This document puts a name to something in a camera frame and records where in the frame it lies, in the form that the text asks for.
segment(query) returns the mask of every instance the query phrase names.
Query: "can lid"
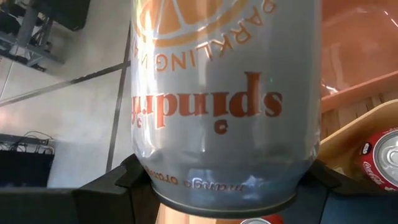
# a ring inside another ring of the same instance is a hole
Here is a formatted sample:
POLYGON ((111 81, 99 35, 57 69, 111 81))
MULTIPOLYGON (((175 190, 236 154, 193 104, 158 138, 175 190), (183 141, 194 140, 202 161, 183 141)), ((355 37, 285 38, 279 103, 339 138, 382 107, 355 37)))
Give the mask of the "can lid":
POLYGON ((385 135, 379 140, 377 148, 375 160, 378 169, 389 182, 398 185, 398 132, 385 135))
POLYGON ((272 223, 262 218, 250 218, 248 220, 241 222, 241 224, 272 224, 272 223))

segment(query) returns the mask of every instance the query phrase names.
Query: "coca-cola logo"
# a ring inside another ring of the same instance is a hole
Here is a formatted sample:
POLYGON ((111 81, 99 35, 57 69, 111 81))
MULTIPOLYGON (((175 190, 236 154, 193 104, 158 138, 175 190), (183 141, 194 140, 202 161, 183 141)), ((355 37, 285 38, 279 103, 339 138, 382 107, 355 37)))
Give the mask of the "coca-cola logo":
POLYGON ((384 131, 383 134, 388 134, 390 132, 397 131, 397 130, 398 130, 398 128, 390 128, 387 131, 384 131))
POLYGON ((371 151, 372 147, 370 143, 366 143, 365 146, 362 149, 362 155, 366 155, 371 151))
POLYGON ((396 189, 393 189, 392 187, 385 187, 384 190, 388 190, 388 191, 396 191, 396 189))
POLYGON ((370 177, 370 179, 373 180, 373 182, 377 183, 378 185, 384 184, 384 182, 381 180, 381 178, 374 174, 373 170, 372 170, 372 165, 368 162, 363 162, 363 168, 365 170, 365 172, 367 173, 367 175, 370 177))

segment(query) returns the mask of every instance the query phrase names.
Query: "coca-cola can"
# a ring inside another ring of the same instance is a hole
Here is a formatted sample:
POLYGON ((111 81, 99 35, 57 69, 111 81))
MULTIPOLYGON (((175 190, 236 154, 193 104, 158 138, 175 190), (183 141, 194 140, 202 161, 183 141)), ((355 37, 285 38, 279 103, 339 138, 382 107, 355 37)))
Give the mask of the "coca-cola can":
POLYGON ((372 135, 360 158, 363 171, 380 188, 398 190, 398 128, 372 135))
POLYGON ((320 11, 133 0, 132 143, 162 203, 244 219, 294 200, 318 154, 320 11))
POLYGON ((273 224, 265 219, 262 218, 250 218, 241 222, 241 224, 273 224))

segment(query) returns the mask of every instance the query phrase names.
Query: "tile floor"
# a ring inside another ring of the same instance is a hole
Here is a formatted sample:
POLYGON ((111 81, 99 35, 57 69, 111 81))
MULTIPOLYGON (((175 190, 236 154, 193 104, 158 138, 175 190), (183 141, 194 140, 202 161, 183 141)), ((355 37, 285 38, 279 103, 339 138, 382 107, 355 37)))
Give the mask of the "tile floor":
MULTIPOLYGON (((53 54, 65 64, 41 63, 48 68, 42 73, 0 61, 0 133, 23 136, 34 130, 57 140, 49 187, 80 187, 106 172, 122 67, 68 81, 124 62, 130 15, 130 0, 91 0, 83 30, 70 32, 58 24, 52 30, 53 54)), ((112 167, 132 153, 129 70, 124 84, 112 167)))

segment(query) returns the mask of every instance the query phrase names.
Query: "grout line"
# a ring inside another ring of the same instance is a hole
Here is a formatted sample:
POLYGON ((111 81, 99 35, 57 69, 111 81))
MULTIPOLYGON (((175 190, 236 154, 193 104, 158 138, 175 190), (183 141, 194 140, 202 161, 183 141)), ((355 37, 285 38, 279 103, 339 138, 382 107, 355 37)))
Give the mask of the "grout line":
MULTIPOLYGON (((130 44, 131 44, 131 26, 129 26, 129 32, 128 32, 127 42, 126 42, 126 49, 124 50, 123 63, 128 63, 128 61, 129 61, 130 44)), ((124 85, 126 83, 126 74, 127 74, 127 67, 123 67, 122 71, 121 71, 118 98, 116 100, 116 107, 115 107, 114 117, 113 117, 113 127, 112 127, 111 140, 109 143, 108 160, 106 161, 106 172, 109 172, 112 170, 114 150, 115 150, 115 145, 116 145, 116 136, 118 135, 118 128, 119 128, 120 108, 122 105, 124 85)))
POLYGON ((2 96, 3 96, 3 94, 4 94, 4 91, 6 91, 7 82, 8 82, 8 79, 10 78, 10 74, 11 74, 11 70, 12 70, 12 67, 13 67, 13 66, 14 66, 14 62, 11 61, 11 65, 10 65, 10 69, 8 70, 8 74, 7 74, 6 81, 4 81, 4 85, 3 85, 2 90, 1 90, 1 93, 0 93, 0 100, 1 100, 1 98, 2 98, 2 96))
POLYGON ((27 100, 27 99, 30 99, 30 98, 35 97, 35 96, 40 96, 40 95, 43 95, 44 93, 50 93, 52 91, 59 90, 59 89, 62 89, 62 88, 65 88, 65 87, 68 87, 68 86, 71 86, 71 85, 74 85, 74 84, 77 84, 77 83, 81 83, 81 82, 85 82, 85 81, 91 80, 93 78, 101 77, 103 75, 107 75, 107 74, 109 74, 111 72, 115 72, 117 70, 124 69, 124 68, 127 68, 129 66, 130 66, 130 63, 123 62, 123 63, 120 63, 118 65, 114 65, 112 67, 102 69, 102 70, 100 70, 98 72, 95 72, 95 73, 92 73, 92 74, 89 74, 89 75, 85 75, 83 77, 76 78, 74 80, 60 82, 60 83, 57 83, 57 84, 54 84, 54 85, 50 85, 50 86, 46 86, 46 87, 40 88, 38 90, 34 90, 34 91, 31 91, 31 92, 28 92, 28 93, 24 93, 24 94, 21 94, 21 95, 17 95, 17 96, 5 99, 5 100, 1 100, 0 101, 0 107, 11 105, 13 103, 17 103, 17 102, 20 102, 22 100, 27 100))

